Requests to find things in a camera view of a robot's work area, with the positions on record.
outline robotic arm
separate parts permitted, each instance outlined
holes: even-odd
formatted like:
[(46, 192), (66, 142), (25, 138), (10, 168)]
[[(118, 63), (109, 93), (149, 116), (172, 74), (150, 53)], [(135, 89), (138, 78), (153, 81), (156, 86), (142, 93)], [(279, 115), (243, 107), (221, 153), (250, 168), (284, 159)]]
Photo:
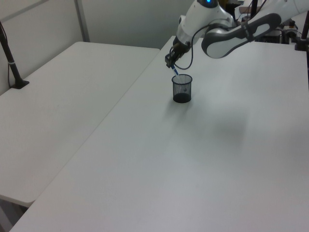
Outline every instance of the robotic arm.
[(309, 11), (308, 0), (268, 0), (252, 20), (235, 27), (233, 17), (219, 6), (218, 0), (195, 0), (186, 16), (179, 19), (173, 47), (165, 56), (166, 64), (173, 67), (202, 34), (205, 54), (211, 58), (222, 58), (306, 11)]

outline black stand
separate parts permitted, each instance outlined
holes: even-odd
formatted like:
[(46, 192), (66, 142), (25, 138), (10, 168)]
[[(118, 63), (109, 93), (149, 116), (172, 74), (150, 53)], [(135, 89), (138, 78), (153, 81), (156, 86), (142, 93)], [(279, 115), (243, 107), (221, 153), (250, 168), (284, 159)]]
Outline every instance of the black stand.
[(17, 66), (15, 64), (15, 61), (13, 59), (12, 53), (10, 51), (7, 38), (6, 38), (2, 28), (3, 27), (2, 27), (2, 24), (0, 22), (0, 42), (1, 42), (2, 48), (4, 50), (4, 53), (6, 55), (6, 58), (9, 62), (9, 65), (11, 67), (12, 73), (13, 73), (14, 78), (15, 78), (15, 85), (13, 85), (12, 88), (21, 89), (22, 87), (29, 84), (29, 81), (24, 81), (23, 79), (21, 79), (19, 72), (18, 72), (18, 69), (17, 69)]
[(309, 40), (307, 39), (308, 31), (309, 31), (309, 11), (307, 12), (303, 33), (300, 38), (299, 37), (296, 38), (296, 45), (295, 45), (296, 51), (307, 51), (307, 46), (309, 44)]
[(257, 10), (257, 0), (252, 0), (250, 19), (252, 19), (255, 16), (256, 10)]

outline black mesh cup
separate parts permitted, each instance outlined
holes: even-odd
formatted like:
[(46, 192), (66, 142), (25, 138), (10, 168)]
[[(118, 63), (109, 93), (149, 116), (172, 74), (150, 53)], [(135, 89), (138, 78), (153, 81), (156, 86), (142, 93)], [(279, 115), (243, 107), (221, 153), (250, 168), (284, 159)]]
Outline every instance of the black mesh cup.
[(186, 103), (191, 100), (191, 82), (192, 77), (186, 74), (180, 74), (172, 78), (173, 82), (173, 100), (178, 103)]

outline table surface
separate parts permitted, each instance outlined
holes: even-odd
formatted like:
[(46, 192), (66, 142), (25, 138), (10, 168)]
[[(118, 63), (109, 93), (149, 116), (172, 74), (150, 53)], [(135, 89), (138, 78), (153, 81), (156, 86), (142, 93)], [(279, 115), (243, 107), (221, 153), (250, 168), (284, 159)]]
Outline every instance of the table surface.
[(0, 198), (30, 206), (158, 49), (78, 42), (0, 96)]
[(200, 40), (179, 104), (172, 40), (12, 232), (308, 231), (306, 53), (250, 43), (211, 59)]

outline cable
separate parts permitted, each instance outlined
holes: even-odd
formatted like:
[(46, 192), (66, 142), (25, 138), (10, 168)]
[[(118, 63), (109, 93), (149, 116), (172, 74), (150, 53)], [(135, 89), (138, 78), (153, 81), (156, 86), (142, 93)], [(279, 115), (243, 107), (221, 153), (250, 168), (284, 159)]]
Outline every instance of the cable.
[[(253, 0), (251, 1), (250, 5), (247, 7), (247, 9), (245, 10), (245, 12), (247, 11), (247, 12), (249, 13), (249, 8), (250, 8), (250, 6), (252, 5), (252, 2), (253, 2)], [(243, 13), (240, 14), (240, 16), (238, 17), (238, 19), (236, 20), (236, 22), (240, 19), (240, 17), (241, 17), (242, 15), (243, 15)]]
[(198, 34), (201, 30), (203, 30), (203, 29), (205, 29), (205, 28), (207, 28), (207, 27), (210, 27), (211, 26), (211, 22), (208, 24), (208, 25), (206, 25), (206, 26), (203, 26), (202, 28), (200, 28), (199, 30), (197, 30), (195, 33), (194, 33), (194, 35), (193, 35), (193, 37), (192, 37), (192, 39), (191, 39), (191, 44), (192, 44), (192, 46), (191, 46), (191, 62), (190, 62), (190, 64), (189, 64), (189, 66), (188, 67), (186, 67), (186, 68), (182, 68), (182, 67), (179, 67), (176, 63), (174, 64), (177, 68), (179, 68), (179, 69), (181, 69), (181, 70), (187, 70), (187, 69), (189, 69), (190, 67), (191, 67), (191, 65), (192, 65), (192, 63), (193, 63), (193, 39), (194, 39), (194, 37), (196, 36), (196, 34)]
[(260, 12), (260, 10), (262, 9), (262, 7), (264, 6), (264, 4), (266, 3), (266, 1), (267, 0), (265, 0), (263, 3), (262, 3), (262, 5), (261, 5), (261, 7), (258, 9), (258, 11), (255, 13), (255, 15), (257, 15), (257, 13), (259, 13)]
[(177, 64), (175, 64), (175, 66), (176, 66), (177, 68), (179, 68), (179, 69), (181, 69), (181, 70), (187, 70), (187, 69), (189, 69), (189, 68), (191, 67), (191, 65), (192, 65), (192, 63), (193, 63), (193, 39), (194, 39), (194, 37), (196, 36), (196, 34), (198, 34), (201, 30), (203, 30), (203, 29), (205, 29), (205, 28), (207, 28), (207, 27), (209, 27), (209, 24), (206, 25), (206, 26), (203, 26), (202, 28), (200, 28), (199, 30), (197, 30), (197, 32), (195, 32), (194, 35), (193, 35), (193, 37), (192, 37), (192, 40), (191, 40), (191, 62), (190, 62), (190, 64), (189, 64), (189, 66), (186, 67), (186, 68), (181, 68), (181, 67), (179, 67)]
[[(250, 8), (250, 6), (252, 6), (252, 3), (253, 3), (253, 0), (251, 1), (249, 8)], [(249, 9), (247, 10), (247, 18), (246, 19), (248, 19), (248, 15), (249, 15)]]
[(9, 84), (9, 88), (11, 88), (11, 84), (10, 84), (10, 65), (8, 63), (8, 84)]
[(3, 31), (3, 34), (4, 34), (4, 36), (5, 36), (6, 42), (8, 42), (8, 37), (6, 36), (5, 30), (4, 30), (4, 28), (3, 28), (3, 25), (2, 25), (2, 23), (1, 23), (1, 21), (0, 21), (0, 27), (1, 27), (1, 30)]

